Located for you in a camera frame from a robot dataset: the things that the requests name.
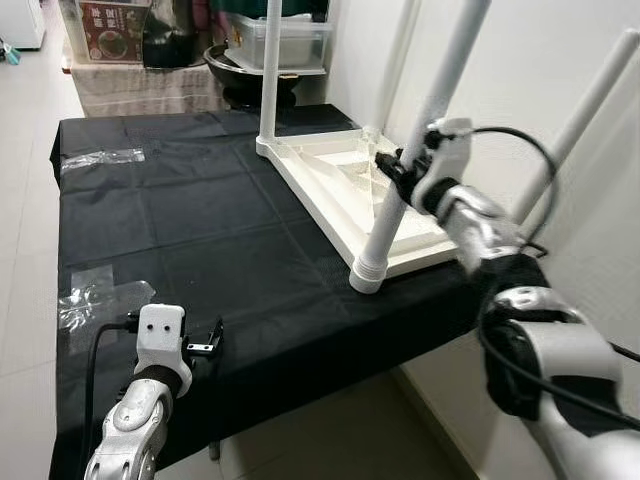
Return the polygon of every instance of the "black cable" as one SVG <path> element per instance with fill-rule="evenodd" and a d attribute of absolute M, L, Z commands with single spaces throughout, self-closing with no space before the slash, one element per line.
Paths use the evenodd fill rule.
<path fill-rule="evenodd" d="M 85 388 L 84 388 L 84 424 L 82 426 L 82 450 L 80 451 L 80 465 L 78 467 L 78 478 L 84 477 L 84 470 L 87 468 L 89 458 L 91 455 L 91 444 L 93 434 L 93 385 L 95 381 L 96 370 L 96 357 L 98 353 L 98 344 L 100 343 L 100 337 L 108 330 L 129 330 L 131 331 L 132 322 L 126 323 L 105 323 L 98 327 L 91 347 L 89 349 L 89 356 L 87 360 L 87 371 L 85 373 Z"/>
<path fill-rule="evenodd" d="M 609 344 L 611 345 L 611 347 L 613 347 L 613 350 L 616 353 L 619 353 L 623 357 L 627 357 L 630 360 L 633 360 L 634 362 L 640 363 L 640 354 L 637 354 L 636 352 L 633 352 L 628 348 L 621 347 L 620 345 L 615 344 L 613 342 L 609 342 Z"/>
<path fill-rule="evenodd" d="M 474 130 L 473 133 L 504 133 L 507 135 L 512 135 L 514 137 L 520 138 L 526 142 L 528 142 L 530 145 L 532 145 L 540 154 L 541 156 L 544 158 L 546 167 L 547 167 L 547 173 L 548 173 L 548 184 L 550 186 L 550 191 L 549 191 L 549 197 L 547 200 L 547 204 L 545 206 L 545 210 L 542 213 L 540 219 L 538 220 L 538 222 L 536 223 L 536 226 L 533 228 L 533 230 L 531 231 L 531 233 L 526 237 L 524 243 L 520 246 L 519 250 L 518 250 L 518 254 L 522 254 L 524 252 L 524 249 L 527 248 L 527 245 L 531 244 L 532 242 L 534 242 L 534 240 L 536 239 L 536 237 L 540 234 L 540 232 L 542 231 L 542 229 L 545 227 L 545 225 L 547 224 L 547 221 L 549 220 L 549 218 L 551 217 L 551 214 L 553 213 L 553 210 L 556 206 L 556 202 L 558 199 L 558 195 L 559 195 L 559 185 L 556 179 L 558 170 L 556 167 L 556 164 L 553 160 L 553 158 L 551 157 L 551 155 L 549 155 L 549 153 L 546 151 L 546 149 L 533 137 L 529 136 L 528 134 L 521 132 L 520 130 L 517 130 L 515 128 L 510 128 L 510 127 L 484 127 L 484 128 L 478 128 L 476 130 Z M 509 262 L 504 269 L 502 270 L 501 273 L 504 273 L 508 270 L 510 270 L 515 262 L 515 259 L 517 258 L 517 256 L 514 256 L 514 260 Z M 637 418 L 631 417 L 629 415 L 626 415 L 624 413 L 621 412 L 617 412 L 615 410 L 611 410 L 609 408 L 603 407 L 602 405 L 599 405 L 595 402 L 592 402 L 580 395 L 576 395 L 575 393 L 566 390 L 564 388 L 558 387 L 557 385 L 554 385 L 553 383 L 545 380 L 544 378 L 538 377 L 537 375 L 534 375 L 530 372 L 528 372 L 527 370 L 523 369 L 522 367 L 520 367 L 519 365 L 517 365 L 516 363 L 512 362 L 511 360 L 509 360 L 506 356 L 504 356 L 502 353 L 500 353 L 500 351 L 498 349 L 496 349 L 493 344 L 489 341 L 489 339 L 487 338 L 486 335 L 486 318 L 487 318 L 487 314 L 489 313 L 489 307 L 491 305 L 491 303 L 493 302 L 493 298 L 497 293 L 497 288 L 498 288 L 498 278 L 499 275 L 496 275 L 494 281 L 493 281 L 493 285 L 490 285 L 490 287 L 487 290 L 487 294 L 485 295 L 485 297 L 482 300 L 482 303 L 480 305 L 480 309 L 478 310 L 478 317 L 477 317 L 477 324 L 478 324 L 478 340 L 480 341 L 480 344 L 482 345 L 482 347 L 485 349 L 485 351 L 491 355 L 493 358 L 495 358 L 500 364 L 502 364 L 504 367 L 506 367 L 507 369 L 511 370 L 513 373 L 519 375 L 520 377 L 528 380 L 529 382 L 535 384 L 536 386 L 538 386 L 541 390 L 544 390 L 548 393 L 551 393 L 552 395 L 556 395 L 558 397 L 561 397 L 563 399 L 565 399 L 568 402 L 571 402 L 575 405 L 578 405 L 582 408 L 585 408 L 587 410 L 590 410 L 594 413 L 597 413 L 599 415 L 602 415 L 604 417 L 608 417 L 611 418 L 613 420 L 616 420 L 618 422 L 620 422 L 621 424 L 624 424 L 626 426 L 628 426 L 629 428 L 632 428 L 634 430 L 638 430 L 640 431 L 640 420 L 638 420 Z M 630 352 L 629 350 L 623 349 L 622 347 L 618 347 L 620 350 L 622 350 L 624 353 L 620 352 L 619 350 L 616 350 L 618 353 L 622 353 L 623 355 L 627 356 L 628 354 L 633 354 L 635 355 L 639 360 L 640 360 L 640 356 L 637 356 L 636 354 L 634 354 L 633 352 Z"/>

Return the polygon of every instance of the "wall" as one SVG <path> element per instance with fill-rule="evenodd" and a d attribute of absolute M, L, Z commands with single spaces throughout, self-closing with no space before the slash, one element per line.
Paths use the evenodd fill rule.
<path fill-rule="evenodd" d="M 398 28 L 400 6 L 390 3 L 395 2 L 334 0 L 331 6 L 336 34 L 327 100 L 360 124 L 370 118 L 388 40 Z M 461 0 L 423 1 L 386 129 L 400 144 L 461 5 Z M 449 113 L 471 116 L 476 124 L 519 127 L 551 145 L 618 35 L 633 26 L 640 26 L 635 0 L 494 0 Z M 554 285 L 608 337 L 636 350 L 638 62 L 567 160 L 562 206 L 543 237 L 553 252 L 544 267 Z M 474 144 L 466 180 L 512 211 L 538 168 L 528 147 L 486 137 Z M 554 478 L 520 422 L 499 413 L 485 394 L 481 350 L 473 335 L 404 368 L 479 475 L 500 480 L 527 472 L 530 480 Z M 626 365 L 625 376 L 634 378 Z M 623 397 L 637 414 L 633 383 L 638 384 L 627 385 Z"/>

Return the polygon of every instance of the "white plastic tube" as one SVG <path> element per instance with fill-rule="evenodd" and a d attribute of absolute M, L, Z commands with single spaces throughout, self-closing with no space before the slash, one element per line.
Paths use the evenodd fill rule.
<path fill-rule="evenodd" d="M 275 140 L 276 102 L 278 100 L 278 64 L 280 62 L 280 17 L 282 0 L 267 2 L 267 31 L 264 46 L 262 102 L 260 106 L 260 134 L 256 139 L 258 153 L 261 145 Z"/>
<path fill-rule="evenodd" d="M 562 166 L 573 147 L 580 140 L 580 137 L 589 126 L 589 123 L 591 123 L 591 120 L 593 120 L 607 95 L 609 95 L 629 60 L 638 50 L 639 45 L 640 33 L 632 29 L 625 30 L 616 42 L 605 59 L 604 65 L 589 85 L 589 88 L 587 88 L 575 111 L 556 137 L 553 147 L 550 149 L 549 153 L 553 156 L 558 168 Z M 517 223 L 522 223 L 527 218 L 536 202 L 545 192 L 546 186 L 546 172 L 541 172 L 518 203 L 513 216 Z"/>
<path fill-rule="evenodd" d="M 400 157 L 400 162 L 405 167 L 409 167 L 420 154 L 427 126 L 447 112 L 490 3 L 490 0 L 465 0 L 443 64 L 423 102 L 420 114 L 411 129 L 409 142 Z M 371 294 L 380 289 L 389 264 L 389 249 L 405 208 L 406 205 L 397 190 L 389 188 L 369 240 L 351 267 L 349 282 L 355 290 Z"/>
<path fill-rule="evenodd" d="M 382 77 L 380 94 L 378 95 L 378 101 L 376 102 L 373 114 L 373 122 L 369 125 L 377 135 L 384 130 L 389 112 L 391 111 L 393 98 L 398 90 L 402 67 L 407 58 L 413 31 L 415 30 L 418 20 L 420 4 L 420 0 L 405 0 L 402 6 L 402 12 L 400 12 L 398 28 L 396 29 L 396 35 L 391 44 L 389 61 L 387 62 Z"/>

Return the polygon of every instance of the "table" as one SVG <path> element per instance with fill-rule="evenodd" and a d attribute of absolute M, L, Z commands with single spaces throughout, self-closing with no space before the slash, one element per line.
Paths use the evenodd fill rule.
<path fill-rule="evenodd" d="M 51 156 L 60 184 L 59 297 L 77 272 L 108 265 L 114 284 L 146 280 L 153 301 L 182 305 L 192 339 L 224 319 L 220 361 L 199 363 L 176 402 L 160 468 L 472 327 L 477 296 L 453 262 L 387 281 L 373 296 L 352 290 L 331 243 L 255 154 L 258 125 L 257 115 L 233 111 L 60 123 Z M 330 105 L 284 111 L 278 122 L 287 135 L 353 127 Z M 72 157 L 134 148 L 144 161 L 60 176 Z M 100 348 L 97 439 L 134 360 L 133 336 Z M 77 469 L 85 363 L 59 330 L 50 478 L 68 480 Z"/>

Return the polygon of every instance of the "white cabinet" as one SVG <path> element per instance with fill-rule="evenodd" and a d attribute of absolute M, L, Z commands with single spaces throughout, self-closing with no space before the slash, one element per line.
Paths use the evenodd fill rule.
<path fill-rule="evenodd" d="M 16 48 L 40 48 L 44 16 L 39 0 L 2 0 L 0 38 Z"/>

